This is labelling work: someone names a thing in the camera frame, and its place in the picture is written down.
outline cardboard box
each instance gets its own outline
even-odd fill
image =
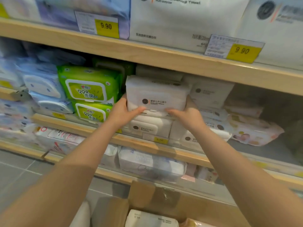
[[[100,215],[104,202],[107,202],[107,210]],[[192,218],[216,227],[250,227],[236,206],[140,182],[131,184],[127,199],[99,200],[92,215],[92,225],[124,227],[131,209],[174,218],[179,223]]]

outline person's right hand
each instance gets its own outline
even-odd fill
[[[206,127],[201,113],[189,95],[186,99],[186,106],[184,108],[184,111],[179,111],[171,108],[166,108],[165,110],[169,114],[177,117],[182,125],[191,133],[195,132],[197,129]]]

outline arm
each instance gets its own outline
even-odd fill
[[[252,227],[303,226],[303,202],[212,132],[190,97],[184,111],[167,109],[197,139]]]
[[[124,95],[98,129],[0,215],[0,226],[68,227],[113,134],[144,109],[128,112]]]

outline hand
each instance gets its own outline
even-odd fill
[[[189,95],[186,99],[186,106],[184,108],[184,111],[179,111],[171,108],[167,108],[165,110],[169,114],[177,117],[182,125],[191,133],[195,132],[197,129],[206,127],[201,113]]]
[[[119,101],[113,106],[112,111],[106,122],[112,123],[113,126],[118,130],[119,128],[125,126],[129,123],[136,115],[142,113],[146,108],[138,107],[132,111],[127,111],[127,97],[126,93],[119,99]]]

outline gray floor tile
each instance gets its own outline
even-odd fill
[[[130,186],[94,177],[89,188],[115,197],[127,198]]]
[[[97,203],[100,203],[100,201],[107,200],[111,197],[112,196],[110,196],[110,195],[103,194],[103,193],[89,189],[86,194],[86,200],[89,202],[89,206],[91,208],[91,214],[94,213]]]
[[[25,171],[20,178],[6,188],[0,197],[0,213],[16,200],[29,186],[37,182],[40,175]]]
[[[8,151],[0,150],[0,162],[16,166],[22,169],[26,169],[30,164],[33,163],[33,159],[26,158],[20,155],[13,154]]]
[[[0,196],[4,188],[13,183],[23,170],[0,163]]]
[[[53,164],[42,162],[42,161],[35,161],[28,170],[38,173],[38,174],[47,174],[53,168]]]

